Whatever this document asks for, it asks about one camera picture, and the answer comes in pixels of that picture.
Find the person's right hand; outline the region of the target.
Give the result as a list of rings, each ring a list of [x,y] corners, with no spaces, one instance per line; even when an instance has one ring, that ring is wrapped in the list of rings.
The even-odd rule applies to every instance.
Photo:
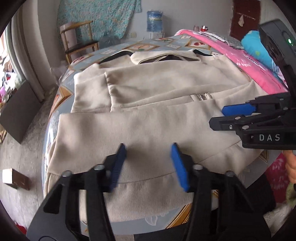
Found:
[[[296,156],[293,151],[284,150],[283,155],[287,162],[285,164],[287,175],[292,184],[296,184]]]

